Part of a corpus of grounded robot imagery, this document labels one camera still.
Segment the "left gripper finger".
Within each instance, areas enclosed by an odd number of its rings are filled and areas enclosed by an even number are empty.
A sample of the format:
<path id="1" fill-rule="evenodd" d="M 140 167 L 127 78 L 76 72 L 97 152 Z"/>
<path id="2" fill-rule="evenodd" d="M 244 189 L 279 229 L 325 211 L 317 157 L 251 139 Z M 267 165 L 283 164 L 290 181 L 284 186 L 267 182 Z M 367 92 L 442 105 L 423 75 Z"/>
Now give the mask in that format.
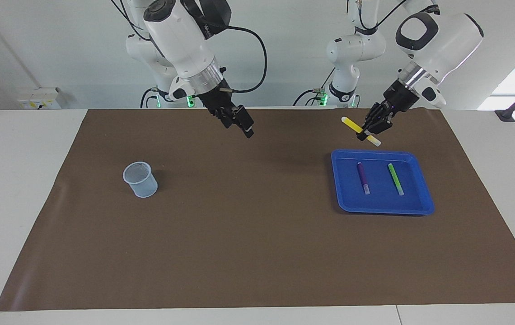
<path id="1" fill-rule="evenodd" d="M 388 130 L 392 127 L 392 117 L 373 117 L 371 119 L 366 119 L 361 131 L 357 132 L 357 138 L 360 141 L 367 140 L 371 136 L 379 135 L 381 132 Z"/>
<path id="2" fill-rule="evenodd" d="M 363 134 L 380 134 L 390 128 L 390 106 L 387 102 L 375 103 L 361 127 Z"/>

